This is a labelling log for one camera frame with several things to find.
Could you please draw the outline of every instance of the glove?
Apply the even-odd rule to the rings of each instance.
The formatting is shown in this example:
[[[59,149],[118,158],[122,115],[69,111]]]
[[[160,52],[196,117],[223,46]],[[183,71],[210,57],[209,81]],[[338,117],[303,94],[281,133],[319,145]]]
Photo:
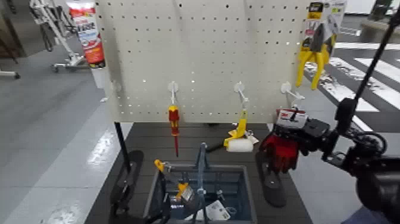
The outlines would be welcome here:
[[[271,133],[262,141],[260,151],[266,152],[268,168],[276,173],[287,173],[289,169],[296,169],[299,155],[297,142]]]

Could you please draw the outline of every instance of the crosswalk markings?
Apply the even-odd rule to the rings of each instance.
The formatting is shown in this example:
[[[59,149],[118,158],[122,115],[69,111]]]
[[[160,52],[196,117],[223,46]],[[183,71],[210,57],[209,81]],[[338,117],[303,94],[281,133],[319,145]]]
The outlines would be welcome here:
[[[338,68],[339,70],[344,71],[347,76],[355,80],[362,80],[365,76],[365,73],[363,71],[350,65],[341,58],[331,58],[330,64]],[[374,94],[400,110],[400,93],[398,91],[390,88],[389,86],[378,81],[374,77],[371,77],[369,82],[371,83],[371,87],[369,88],[369,90],[371,90]]]
[[[372,62],[371,58],[354,58],[354,59],[367,67],[369,67]],[[391,64],[379,60],[378,63],[376,64],[375,71],[400,83],[400,69],[396,68]]]
[[[359,117],[353,116],[353,122],[363,131],[372,132],[372,128],[370,128],[367,124],[365,124]]]
[[[311,73],[315,73],[317,67],[313,63],[306,63],[305,70]],[[326,74],[321,77],[321,86],[338,102],[341,102],[344,98],[354,98],[355,92],[349,89],[347,86],[341,85],[338,82],[332,80],[332,78]],[[356,108],[358,112],[379,112],[377,108],[372,106],[369,102],[360,98]]]
[[[380,43],[352,43],[352,42],[338,42],[335,44],[336,49],[370,49],[376,50],[379,48]],[[400,44],[388,43],[386,50],[398,50],[400,51]]]

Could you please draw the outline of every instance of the red screwdriver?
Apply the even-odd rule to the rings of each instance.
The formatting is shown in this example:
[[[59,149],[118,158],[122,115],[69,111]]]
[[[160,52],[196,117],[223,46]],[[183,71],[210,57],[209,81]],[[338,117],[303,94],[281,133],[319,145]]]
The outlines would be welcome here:
[[[179,121],[179,113],[178,113],[178,107],[176,105],[171,105],[168,108],[168,119],[171,123],[171,129],[172,129],[172,136],[174,136],[175,140],[175,153],[176,157],[179,156],[178,152],[178,135],[179,135],[179,130],[178,130],[178,121]]]

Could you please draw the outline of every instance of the white pegboard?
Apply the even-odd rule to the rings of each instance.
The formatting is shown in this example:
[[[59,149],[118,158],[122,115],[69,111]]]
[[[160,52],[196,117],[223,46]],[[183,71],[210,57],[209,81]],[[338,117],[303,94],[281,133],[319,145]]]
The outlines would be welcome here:
[[[184,122],[237,122],[245,85],[250,123],[287,107],[310,1],[97,0],[110,77],[108,103],[119,122],[167,122],[171,81]]]

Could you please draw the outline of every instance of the black pole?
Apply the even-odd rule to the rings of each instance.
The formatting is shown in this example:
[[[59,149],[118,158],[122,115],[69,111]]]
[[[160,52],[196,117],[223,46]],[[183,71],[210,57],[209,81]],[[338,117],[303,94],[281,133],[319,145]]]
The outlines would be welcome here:
[[[357,102],[358,102],[358,99],[361,97],[361,94],[363,94],[364,89],[367,86],[368,81],[370,80],[370,78],[374,72],[375,66],[383,54],[386,44],[388,44],[390,37],[392,36],[395,28],[399,24],[400,24],[400,7],[399,7],[399,10],[397,11],[397,13],[395,15],[393,15],[393,17],[390,19],[389,28],[387,29],[387,31],[382,39],[382,42],[379,46],[379,49],[376,51],[374,59],[373,59],[371,65],[369,66],[367,73],[365,74],[365,77],[360,84],[360,87],[357,90],[357,94],[355,95],[355,98],[354,98],[355,100],[357,100]]]
[[[129,162],[128,150],[126,149],[124,135],[122,134],[121,123],[114,122],[115,129],[117,130],[118,140],[120,141],[121,152],[124,157],[124,164],[126,166],[126,170],[130,173],[131,167]]]

